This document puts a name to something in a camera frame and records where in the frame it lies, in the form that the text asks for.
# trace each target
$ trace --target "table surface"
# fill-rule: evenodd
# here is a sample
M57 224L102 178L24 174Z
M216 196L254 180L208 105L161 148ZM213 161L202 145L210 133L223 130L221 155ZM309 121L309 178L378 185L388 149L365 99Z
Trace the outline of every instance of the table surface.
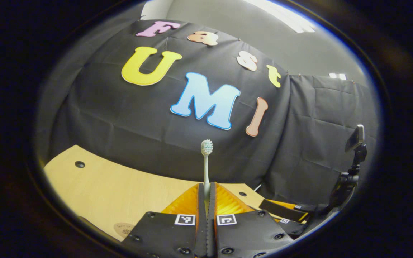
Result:
M76 167L77 161L82 161L85 166ZM116 232L115 224L136 225L145 212L161 212L199 183L128 168L78 145L53 158L44 171L53 189L77 216L84 217L120 241L124 237ZM264 199L244 183L221 185L256 209Z

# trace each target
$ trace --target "blue letter m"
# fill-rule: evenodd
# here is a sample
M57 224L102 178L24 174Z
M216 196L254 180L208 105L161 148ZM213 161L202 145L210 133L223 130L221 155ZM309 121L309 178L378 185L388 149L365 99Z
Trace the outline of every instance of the blue letter m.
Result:
M176 105L172 105L170 110L180 116L190 116L192 111L189 108L190 102L194 100L195 118L202 119L212 108L213 114L208 116L206 121L212 126L229 130L232 125L229 121L234 106L235 99L240 96L240 91L231 85L223 85L210 95L207 78L195 72L186 74L186 88L181 94Z

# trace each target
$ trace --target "letter u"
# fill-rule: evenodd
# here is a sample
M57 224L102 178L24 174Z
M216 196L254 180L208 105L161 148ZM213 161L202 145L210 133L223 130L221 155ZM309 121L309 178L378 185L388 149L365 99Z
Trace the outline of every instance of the letter u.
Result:
M182 58L178 53L171 51L162 52L163 59L157 65L153 72L144 74L139 72L139 68L143 62L151 55L157 53L157 49L147 46L137 47L133 56L128 59L122 68L122 78L129 83L136 85L152 85L165 76L168 69L176 61Z

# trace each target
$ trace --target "toothbrush head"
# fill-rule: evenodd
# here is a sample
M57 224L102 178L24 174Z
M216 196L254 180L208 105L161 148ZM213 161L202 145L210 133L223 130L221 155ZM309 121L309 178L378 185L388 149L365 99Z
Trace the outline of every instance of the toothbrush head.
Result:
M213 152L213 142L209 139L204 140L200 146L200 150L203 155L210 155Z

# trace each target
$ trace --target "foam letter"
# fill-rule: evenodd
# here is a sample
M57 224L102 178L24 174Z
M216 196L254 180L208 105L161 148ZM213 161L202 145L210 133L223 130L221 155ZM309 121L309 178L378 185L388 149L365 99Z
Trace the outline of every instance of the foam letter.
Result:
M252 54L246 51L240 51L238 55L239 56L237 57L237 62L241 66L251 71L257 70L257 65L256 65L257 59L255 56L253 56Z
M212 108L213 114L206 121L212 126L229 130L232 125L230 117L235 99L240 96L240 90L224 84L210 95L207 78L195 72L186 73L187 84L177 104L170 107L171 112L180 116L190 116L189 105L194 100L195 118L202 119Z
M280 88L280 83L277 81L277 77L281 78L281 75L277 72L277 68L267 65L269 69L269 80L270 82L275 85L275 87Z
M140 32L139 34L136 34L136 36L153 37L156 35L157 31L159 31L159 34L162 34L171 28L179 28L179 26L180 26L179 23L169 23L167 21L156 21L151 27Z
M175 52L164 51L162 52L163 59L157 65L153 72L144 74L139 72L139 68L143 62L151 55L157 53L157 49L147 46L137 47L133 56L128 59L122 68L122 77L124 80L136 84L136 85L152 85L165 76L168 69L176 61L182 58L182 56Z
M256 112L254 112L253 120L251 120L251 124L246 127L246 134L251 137L256 137L258 134L259 125L261 124L262 117L264 116L264 112L269 108L267 102L259 97L257 98L257 108Z
M194 34L187 37L187 39L190 41L202 42L203 44L209 46L217 45L218 43L216 42L216 40L218 38L218 35L207 31L196 31L194 32Z

